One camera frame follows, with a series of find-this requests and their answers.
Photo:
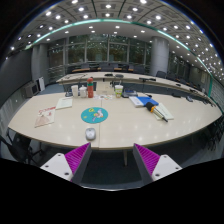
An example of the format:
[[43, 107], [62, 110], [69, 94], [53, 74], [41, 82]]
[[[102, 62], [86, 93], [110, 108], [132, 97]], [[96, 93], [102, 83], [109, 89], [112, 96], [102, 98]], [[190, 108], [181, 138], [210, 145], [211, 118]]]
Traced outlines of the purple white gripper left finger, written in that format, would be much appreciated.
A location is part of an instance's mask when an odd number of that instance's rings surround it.
[[41, 168], [65, 180], [79, 184], [91, 153], [91, 144], [87, 143], [66, 154], [57, 153]]

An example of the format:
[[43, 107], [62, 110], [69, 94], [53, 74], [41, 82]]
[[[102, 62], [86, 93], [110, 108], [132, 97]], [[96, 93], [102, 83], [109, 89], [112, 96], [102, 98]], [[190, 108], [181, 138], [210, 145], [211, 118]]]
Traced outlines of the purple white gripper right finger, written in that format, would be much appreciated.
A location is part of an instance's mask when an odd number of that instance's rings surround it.
[[134, 144], [133, 146], [133, 155], [144, 185], [182, 169], [168, 155], [158, 155], [138, 144]]

